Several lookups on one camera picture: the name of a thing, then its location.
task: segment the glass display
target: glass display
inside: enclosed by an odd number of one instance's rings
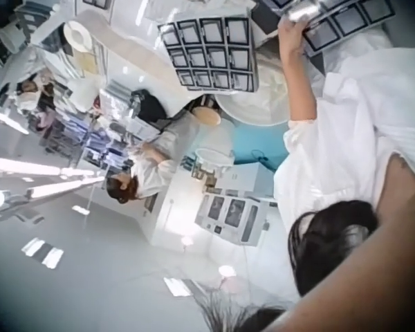
[[[182,32],[182,38],[185,44],[200,44],[199,28],[196,21],[179,22],[178,27]]]
[[[224,48],[209,47],[207,48],[207,53],[209,55],[211,67],[215,67],[215,68],[227,68],[228,67],[228,63],[226,61],[226,51]]]
[[[247,45],[249,43],[247,19],[226,19],[226,27],[230,44]]]
[[[324,47],[340,39],[328,19],[319,22],[313,27],[307,28],[303,36],[314,51],[322,50]]]
[[[189,71],[177,71],[178,78],[181,85],[183,86],[193,86],[194,79]]]
[[[166,46],[175,46],[180,44],[180,39],[173,24],[167,24],[160,27],[160,34],[163,43]]]
[[[206,67],[205,53],[202,48],[186,48],[186,52],[193,67]]]
[[[213,71],[214,86],[219,89],[229,89],[229,75],[227,72]]]
[[[331,17],[335,20],[336,26],[344,36],[367,27],[367,22],[355,5],[349,6],[345,11],[334,14]]]
[[[395,15],[389,0],[364,0],[360,2],[370,23],[376,23]]]
[[[169,55],[175,67],[187,67],[186,56],[182,49],[170,50]]]
[[[211,86],[210,76],[207,71],[194,71],[197,86]]]
[[[233,73],[232,74],[232,85],[235,90],[248,91],[252,90],[250,86],[252,80],[248,74]]]
[[[201,19],[206,43],[222,44],[224,41],[221,19]]]
[[[232,227],[238,227],[240,224],[241,216],[243,215],[244,208],[246,206],[245,201],[238,199],[232,199],[229,205],[228,213],[224,223]]]
[[[246,48],[229,48],[231,67],[233,69],[249,70],[249,50]]]
[[[224,204],[224,198],[223,197],[214,197],[214,200],[212,201],[212,204],[209,209],[209,213],[207,216],[214,220],[219,220],[221,208]]]

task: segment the white shirt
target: white shirt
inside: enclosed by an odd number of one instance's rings
[[[415,53],[394,50],[352,59],[342,74],[350,71],[357,79],[328,74],[323,98],[317,99],[317,120],[290,123],[284,134],[290,154],[274,178],[288,232],[301,214],[338,201],[359,199],[376,207],[393,153],[415,171],[415,72],[397,71],[398,60],[392,71],[371,65],[373,58],[385,62],[397,54],[415,61]]]
[[[130,156],[134,162],[131,176],[138,177],[138,198],[152,196],[169,186],[184,153],[195,139],[198,130],[198,122],[192,114],[188,113],[169,126],[152,143],[162,153],[169,156],[169,160],[157,164],[144,153]]]

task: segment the merchandise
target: merchandise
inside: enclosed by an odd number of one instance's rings
[[[189,91],[258,89],[247,10],[184,17],[158,27],[182,86]]]
[[[324,18],[312,20],[303,36],[305,51],[314,56],[324,49],[334,46],[347,37],[381,24],[395,15],[389,0],[362,0],[349,6],[338,7]]]
[[[390,0],[257,0],[252,11],[252,19],[267,34],[276,31],[284,15],[291,21],[308,17],[310,23],[303,36],[306,54],[312,57],[349,36],[381,24],[393,17],[395,11]]]

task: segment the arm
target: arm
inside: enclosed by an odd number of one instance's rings
[[[154,159],[157,164],[170,159],[169,156],[166,156],[163,152],[159,151],[149,143],[144,143],[142,150],[149,158]]]
[[[395,331],[414,315],[415,196],[266,332]]]
[[[302,63],[302,32],[306,25],[307,21],[294,24],[285,20],[278,28],[279,53],[288,87],[290,119],[293,121],[317,118],[317,103]]]

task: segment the wall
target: wall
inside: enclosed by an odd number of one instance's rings
[[[277,208],[269,209],[268,231],[263,231],[257,247],[240,247],[214,237],[208,257],[218,265],[234,266],[237,274],[278,297],[296,302],[298,293],[287,249],[287,233]]]
[[[194,245],[188,252],[205,255],[212,241],[212,234],[195,224],[195,218],[203,200],[203,182],[190,176],[190,172],[180,169],[158,212],[156,229],[151,243],[172,250],[183,251],[181,238],[193,238]]]

